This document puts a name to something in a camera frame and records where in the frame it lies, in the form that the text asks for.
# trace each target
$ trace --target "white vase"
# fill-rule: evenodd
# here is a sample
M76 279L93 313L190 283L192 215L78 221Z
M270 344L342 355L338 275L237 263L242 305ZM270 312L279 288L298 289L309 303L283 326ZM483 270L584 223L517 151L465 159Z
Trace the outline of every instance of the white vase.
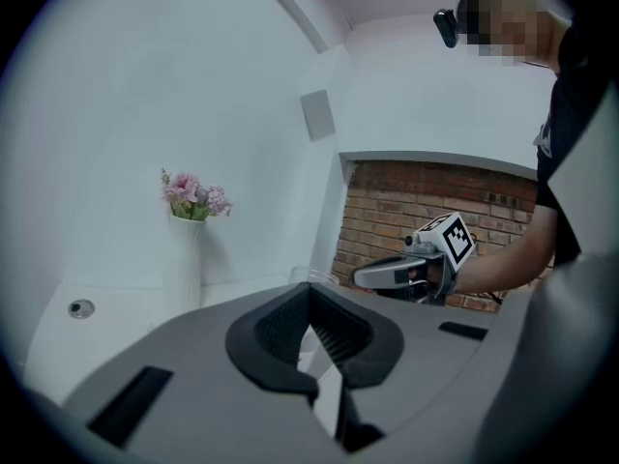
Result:
M163 302L169 318L201 306L200 236L204 224L169 215L163 271Z

